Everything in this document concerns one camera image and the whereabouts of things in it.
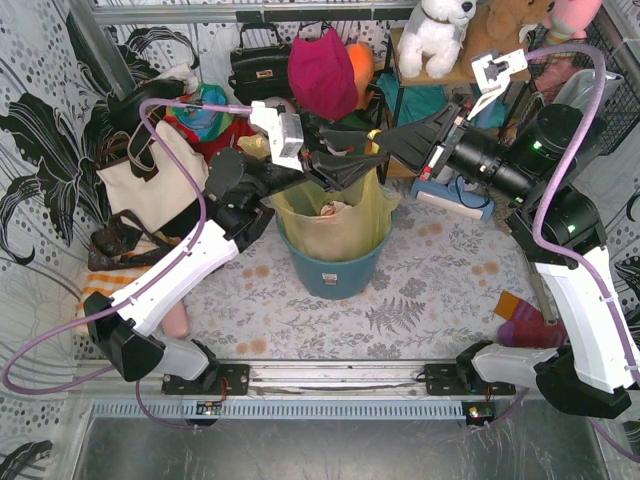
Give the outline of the teal plastic trash bin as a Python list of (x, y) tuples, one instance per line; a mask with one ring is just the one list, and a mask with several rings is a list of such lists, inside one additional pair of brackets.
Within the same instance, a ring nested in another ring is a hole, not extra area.
[(391, 231), (378, 247), (351, 261), (329, 262), (312, 259), (285, 239), (278, 220), (277, 228), (289, 251), (295, 273), (307, 292), (322, 299), (344, 300), (361, 293), (372, 280), (382, 250), (393, 231), (393, 213), (394, 211)]

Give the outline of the yellow plastic trash bag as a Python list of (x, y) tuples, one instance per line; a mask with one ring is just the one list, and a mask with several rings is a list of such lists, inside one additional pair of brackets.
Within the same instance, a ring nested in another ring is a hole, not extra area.
[[(341, 262), (360, 258), (390, 233), (400, 194), (381, 185), (372, 169), (343, 191), (326, 192), (307, 181), (271, 196), (285, 239), (315, 260)], [(330, 201), (352, 206), (330, 217), (320, 215)]]

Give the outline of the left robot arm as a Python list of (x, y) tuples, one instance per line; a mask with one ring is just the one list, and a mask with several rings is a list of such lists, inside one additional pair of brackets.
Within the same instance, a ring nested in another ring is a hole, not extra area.
[(85, 305), (91, 340), (127, 382), (157, 372), (179, 378), (198, 391), (218, 381), (215, 354), (196, 340), (167, 336), (159, 325), (169, 311), (210, 273), (258, 240), (274, 215), (264, 199), (306, 181), (342, 191), (378, 165), (382, 154), (336, 156), (300, 147), (299, 169), (258, 159), (234, 148), (216, 152), (202, 190), (214, 196), (191, 233), (132, 284)]

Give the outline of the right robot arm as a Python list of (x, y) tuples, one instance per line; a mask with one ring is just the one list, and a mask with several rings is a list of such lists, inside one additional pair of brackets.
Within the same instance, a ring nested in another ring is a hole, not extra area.
[(614, 296), (604, 225), (595, 204), (569, 179), (561, 181), (548, 207), (541, 204), (582, 118), (576, 108), (551, 104), (504, 144), (474, 127), (462, 105), (451, 102), (372, 140), (416, 172), (449, 167), (505, 197), (512, 207), (511, 235), (559, 311), (567, 337), (557, 347), (480, 341), (464, 350), (456, 360), (463, 389), (528, 387), (563, 413), (613, 419), (631, 404), (639, 352)]

